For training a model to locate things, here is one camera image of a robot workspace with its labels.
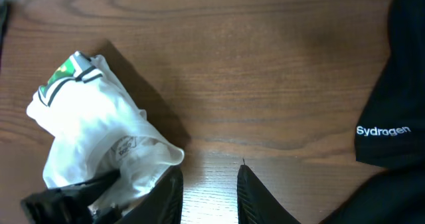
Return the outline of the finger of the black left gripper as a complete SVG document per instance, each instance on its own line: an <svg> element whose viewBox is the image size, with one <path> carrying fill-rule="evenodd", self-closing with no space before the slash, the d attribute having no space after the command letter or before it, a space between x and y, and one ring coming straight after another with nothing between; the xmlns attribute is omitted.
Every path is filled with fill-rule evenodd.
<svg viewBox="0 0 425 224"><path fill-rule="evenodd" d="M91 211L89 206L118 179L120 172L111 171L91 180L46 189L21 200L21 208L32 224L111 224L122 218L117 207Z"/></svg>

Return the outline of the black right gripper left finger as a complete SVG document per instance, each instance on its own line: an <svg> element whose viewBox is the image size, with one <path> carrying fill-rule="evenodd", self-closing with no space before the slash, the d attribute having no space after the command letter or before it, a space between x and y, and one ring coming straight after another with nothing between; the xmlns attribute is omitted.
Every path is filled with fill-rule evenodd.
<svg viewBox="0 0 425 224"><path fill-rule="evenodd" d="M182 208L183 174L179 167L173 167L117 224L180 224Z"/></svg>

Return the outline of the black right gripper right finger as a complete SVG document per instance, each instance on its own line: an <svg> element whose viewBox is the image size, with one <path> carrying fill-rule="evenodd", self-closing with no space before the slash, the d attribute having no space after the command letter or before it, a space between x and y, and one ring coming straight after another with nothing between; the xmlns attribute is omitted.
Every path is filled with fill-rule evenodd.
<svg viewBox="0 0 425 224"><path fill-rule="evenodd" d="M240 166L236 187L239 224L300 224L247 165Z"/></svg>

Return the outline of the white t-shirt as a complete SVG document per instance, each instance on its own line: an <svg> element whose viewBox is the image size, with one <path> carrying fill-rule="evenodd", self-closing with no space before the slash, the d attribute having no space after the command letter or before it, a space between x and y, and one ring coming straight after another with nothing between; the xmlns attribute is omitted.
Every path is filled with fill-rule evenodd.
<svg viewBox="0 0 425 224"><path fill-rule="evenodd" d="M94 210L131 205L185 157L147 121L102 55L70 55L34 93L27 115L54 138L42 173L47 187L120 172Z"/></svg>

